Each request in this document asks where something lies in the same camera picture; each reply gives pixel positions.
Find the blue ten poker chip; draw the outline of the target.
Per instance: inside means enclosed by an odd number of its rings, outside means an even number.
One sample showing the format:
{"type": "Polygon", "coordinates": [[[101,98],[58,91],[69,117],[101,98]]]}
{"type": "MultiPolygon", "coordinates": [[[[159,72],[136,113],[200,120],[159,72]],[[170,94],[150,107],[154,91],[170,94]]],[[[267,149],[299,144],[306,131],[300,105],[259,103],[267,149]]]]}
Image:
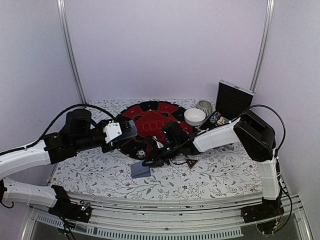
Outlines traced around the blue ten poker chip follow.
{"type": "Polygon", "coordinates": [[[139,159],[144,159],[146,157],[146,152],[143,149],[140,149],[136,152],[136,156],[139,159]]]}

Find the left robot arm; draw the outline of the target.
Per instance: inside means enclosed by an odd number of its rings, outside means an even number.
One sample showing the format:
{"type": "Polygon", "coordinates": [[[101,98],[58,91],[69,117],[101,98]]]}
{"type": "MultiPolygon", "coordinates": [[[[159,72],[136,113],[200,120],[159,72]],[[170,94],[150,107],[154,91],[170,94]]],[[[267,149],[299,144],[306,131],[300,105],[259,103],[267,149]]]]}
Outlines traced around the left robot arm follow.
{"type": "Polygon", "coordinates": [[[96,123],[87,109],[69,111],[59,132],[44,134],[36,143],[0,154],[0,201],[42,205],[70,217],[75,211],[74,204],[63,187],[32,185],[8,176],[32,167],[54,165],[94,148],[107,153],[116,149],[120,141],[136,135],[132,120],[110,119],[96,123]]]}

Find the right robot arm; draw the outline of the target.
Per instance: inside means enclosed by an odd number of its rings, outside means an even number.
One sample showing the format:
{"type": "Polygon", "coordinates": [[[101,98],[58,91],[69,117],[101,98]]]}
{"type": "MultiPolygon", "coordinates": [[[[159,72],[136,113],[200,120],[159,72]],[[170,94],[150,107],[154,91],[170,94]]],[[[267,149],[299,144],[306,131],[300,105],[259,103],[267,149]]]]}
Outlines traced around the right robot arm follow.
{"type": "Polygon", "coordinates": [[[236,152],[228,154],[223,150],[229,144],[240,143],[259,171],[262,198],[266,201],[259,206],[258,213],[262,218],[269,218],[278,210],[276,199],[281,195],[280,148],[276,146],[274,129],[255,113],[247,110],[226,124],[194,132],[193,135],[188,135],[177,122],[166,124],[162,132],[167,143],[160,147],[157,140],[152,141],[152,150],[142,162],[144,167],[169,165],[171,159],[179,154],[191,156],[194,161],[200,160],[206,165],[197,172],[198,175],[211,181],[215,188],[224,183],[227,192],[236,194],[244,189],[234,189],[230,181],[240,177],[241,166],[238,160],[234,160],[236,152]]]}

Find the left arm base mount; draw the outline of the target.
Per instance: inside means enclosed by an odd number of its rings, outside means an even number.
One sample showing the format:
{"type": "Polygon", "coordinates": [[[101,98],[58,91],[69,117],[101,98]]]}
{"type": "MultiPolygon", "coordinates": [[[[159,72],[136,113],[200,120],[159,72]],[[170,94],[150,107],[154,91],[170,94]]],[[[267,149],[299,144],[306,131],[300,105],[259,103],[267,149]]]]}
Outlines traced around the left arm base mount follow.
{"type": "Polygon", "coordinates": [[[56,203],[48,208],[48,213],[63,219],[88,223],[91,217],[91,204],[85,200],[72,203],[62,186],[52,185],[55,192],[56,203]]]}

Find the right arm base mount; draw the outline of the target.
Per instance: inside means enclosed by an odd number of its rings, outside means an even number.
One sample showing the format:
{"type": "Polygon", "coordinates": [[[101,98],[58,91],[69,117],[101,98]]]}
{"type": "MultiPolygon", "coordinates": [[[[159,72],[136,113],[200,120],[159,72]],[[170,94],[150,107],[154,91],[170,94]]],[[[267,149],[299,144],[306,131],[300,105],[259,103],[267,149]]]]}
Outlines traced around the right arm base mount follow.
{"type": "Polygon", "coordinates": [[[257,230],[262,235],[270,236],[279,232],[288,224],[292,212],[292,198],[287,192],[282,189],[276,200],[267,200],[262,198],[262,203],[260,204],[248,205],[241,208],[240,215],[243,217],[245,223],[253,223],[257,221],[267,220],[269,218],[274,218],[274,220],[258,223],[256,225],[257,230]],[[285,196],[288,197],[290,202],[290,211],[285,222],[283,222],[285,210],[281,202],[282,193],[284,193],[285,196]]]}

